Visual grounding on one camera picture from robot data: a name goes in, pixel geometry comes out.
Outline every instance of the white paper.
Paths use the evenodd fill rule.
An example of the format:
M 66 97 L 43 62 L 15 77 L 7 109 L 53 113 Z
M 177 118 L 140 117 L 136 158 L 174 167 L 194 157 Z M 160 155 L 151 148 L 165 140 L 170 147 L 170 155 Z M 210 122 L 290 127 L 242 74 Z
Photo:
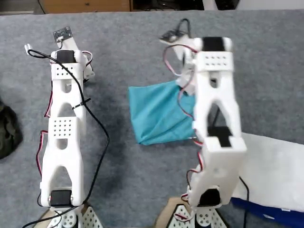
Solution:
M 247 155 L 240 176 L 249 201 L 304 212 L 304 145 L 243 133 Z M 241 181 L 233 197 L 246 200 Z

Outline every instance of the blue fabric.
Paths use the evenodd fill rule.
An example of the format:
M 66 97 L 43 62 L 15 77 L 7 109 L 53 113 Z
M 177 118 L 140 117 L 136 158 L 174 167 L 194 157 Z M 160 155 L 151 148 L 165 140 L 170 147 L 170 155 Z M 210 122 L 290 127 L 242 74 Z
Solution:
M 247 211 L 261 218 L 266 218 L 266 215 L 273 217 L 274 221 L 284 224 L 286 226 L 290 226 L 293 228 L 304 227 L 304 213 L 298 211 L 283 211 L 279 208 L 264 207 L 239 198 L 231 198 L 231 201 L 234 205 L 246 209 Z
M 192 119 L 177 104 L 180 89 L 175 81 L 146 87 L 129 87 L 130 115 L 136 141 L 150 145 L 192 137 Z M 180 104 L 193 113 L 195 99 L 183 96 Z

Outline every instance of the perforated plate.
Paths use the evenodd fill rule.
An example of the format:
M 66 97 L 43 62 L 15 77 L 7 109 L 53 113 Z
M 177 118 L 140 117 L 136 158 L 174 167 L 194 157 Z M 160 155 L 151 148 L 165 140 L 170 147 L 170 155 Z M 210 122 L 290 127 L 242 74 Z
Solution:
M 227 51 L 201 51 L 198 53 L 199 70 L 233 71 L 233 55 Z
M 183 205 L 178 205 L 173 215 L 175 213 L 186 217 L 190 216 Z M 226 224 L 215 209 L 200 209 L 199 213 L 197 213 L 196 216 L 188 222 L 180 222 L 173 215 L 167 228 L 227 228 Z
M 69 138 L 75 133 L 77 117 L 55 117 L 49 119 L 48 131 L 57 139 Z
M 83 228 L 103 228 L 93 208 L 88 207 L 83 215 Z
M 52 227 L 61 228 L 61 224 L 64 227 L 69 228 L 70 227 L 69 224 L 73 219 L 74 218 L 71 218 L 69 214 L 66 214 L 66 216 L 62 217 L 62 221 L 60 222 L 60 224 L 57 225 L 57 223 L 60 221 L 60 218 L 54 218 L 51 220 L 51 222 L 49 223 L 47 228 L 52 228 Z M 92 207 L 87 208 L 87 210 L 86 210 L 85 214 L 82 216 L 81 220 L 82 220 L 82 228 L 104 228 L 101 225 L 101 222 L 98 219 L 98 217 L 95 214 Z
M 200 209 L 196 221 L 201 227 L 227 228 L 226 224 L 215 209 Z

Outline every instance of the black bag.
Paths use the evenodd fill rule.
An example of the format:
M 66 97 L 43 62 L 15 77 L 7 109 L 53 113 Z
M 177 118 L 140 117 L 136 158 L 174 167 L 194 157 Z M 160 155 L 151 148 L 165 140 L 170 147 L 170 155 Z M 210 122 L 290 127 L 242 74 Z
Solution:
M 0 101 L 0 159 L 10 155 L 21 141 L 16 113 Z

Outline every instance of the wooden furniture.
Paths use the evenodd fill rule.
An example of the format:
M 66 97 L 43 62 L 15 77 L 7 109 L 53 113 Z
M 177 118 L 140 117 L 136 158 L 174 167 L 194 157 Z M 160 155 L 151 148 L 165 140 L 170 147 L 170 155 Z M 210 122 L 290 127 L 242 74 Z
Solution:
M 44 0 L 46 13 L 126 12 L 130 0 Z

